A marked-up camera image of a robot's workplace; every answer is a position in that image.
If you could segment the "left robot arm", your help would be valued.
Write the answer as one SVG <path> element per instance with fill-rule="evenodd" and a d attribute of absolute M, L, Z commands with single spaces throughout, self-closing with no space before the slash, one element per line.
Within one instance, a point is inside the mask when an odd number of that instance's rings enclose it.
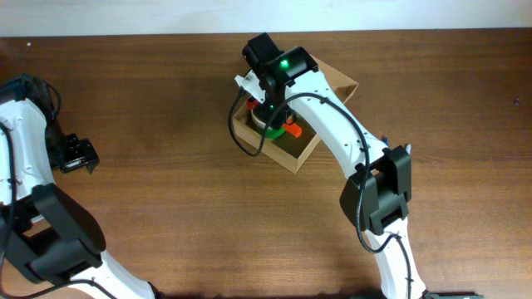
<path fill-rule="evenodd" d="M 57 186 L 53 170 L 91 173 L 100 162 L 88 139 L 62 131 L 61 107 L 57 89 L 36 76 L 1 86 L 2 262 L 50 283 L 35 298 L 66 287 L 93 298 L 161 298 L 107 252 L 96 219 Z"/>

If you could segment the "cream masking tape roll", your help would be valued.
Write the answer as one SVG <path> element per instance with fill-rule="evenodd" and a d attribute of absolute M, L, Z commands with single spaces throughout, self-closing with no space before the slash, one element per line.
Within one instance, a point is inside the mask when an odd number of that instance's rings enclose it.
<path fill-rule="evenodd" d="M 251 110 L 250 111 L 250 115 L 251 115 L 251 118 L 252 118 L 252 121 L 255 123 L 256 127 L 259 129 L 259 130 L 264 130 L 266 124 L 267 124 L 267 121 L 263 121 L 261 120 L 257 114 L 255 113 L 254 110 Z"/>

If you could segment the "orange utility knife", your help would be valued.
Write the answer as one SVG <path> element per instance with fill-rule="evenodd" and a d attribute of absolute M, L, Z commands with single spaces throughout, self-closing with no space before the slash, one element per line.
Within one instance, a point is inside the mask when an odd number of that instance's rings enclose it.
<path fill-rule="evenodd" d="M 251 97 L 246 101 L 246 108 L 250 111 L 252 121 L 254 122 L 257 131 L 262 134 L 265 125 L 276 111 L 276 107 L 267 102 L 259 102 Z M 266 138 L 274 140 L 282 136 L 284 133 L 289 133 L 293 137 L 299 138 L 303 133 L 303 129 L 296 123 L 296 120 L 296 113 L 291 108 L 283 108 L 273 118 L 273 121 L 265 134 Z"/>

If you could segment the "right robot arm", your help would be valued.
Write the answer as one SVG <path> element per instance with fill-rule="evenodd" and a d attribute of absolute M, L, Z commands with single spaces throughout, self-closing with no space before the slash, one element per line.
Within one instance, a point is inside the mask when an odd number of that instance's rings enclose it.
<path fill-rule="evenodd" d="M 250 70 L 236 77 L 260 130 L 258 152 L 281 130 L 301 133 L 303 118 L 331 150 L 347 182 L 342 211 L 358 241 L 377 262 L 384 298 L 435 299 L 422 281 L 408 238 L 411 146 L 392 149 L 372 135 L 336 96 L 316 59 L 304 48 L 278 49 L 268 33 L 248 40 L 242 55 Z"/>

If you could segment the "green tape roll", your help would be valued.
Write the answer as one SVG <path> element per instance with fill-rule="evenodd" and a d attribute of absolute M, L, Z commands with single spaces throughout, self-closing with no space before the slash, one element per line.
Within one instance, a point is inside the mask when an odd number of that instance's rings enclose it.
<path fill-rule="evenodd" d="M 284 128 L 273 129 L 271 127 L 268 127 L 268 129 L 265 130 L 264 127 L 259 126 L 256 126 L 256 131 L 261 137 L 264 137 L 266 140 L 276 140 L 286 132 Z"/>

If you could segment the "brown cardboard box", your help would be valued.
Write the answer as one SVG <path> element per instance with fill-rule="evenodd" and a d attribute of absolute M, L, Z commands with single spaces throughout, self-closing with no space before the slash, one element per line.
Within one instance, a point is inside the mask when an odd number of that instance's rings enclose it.
<path fill-rule="evenodd" d="M 323 61 L 318 61 L 318 66 L 318 73 L 303 77 L 303 90 L 327 97 L 343 109 L 358 83 Z M 298 112 L 295 124 L 303 130 L 299 137 L 285 132 L 261 144 L 261 135 L 250 124 L 251 114 L 245 105 L 239 108 L 232 119 L 234 133 L 293 173 L 298 172 L 317 144 L 323 142 L 338 159 L 342 169 L 352 174 L 355 165 L 362 163 L 364 158 L 360 151 L 362 142 L 345 117 L 331 106 L 321 105 L 318 99 L 308 96 L 294 100 L 291 105 Z"/>

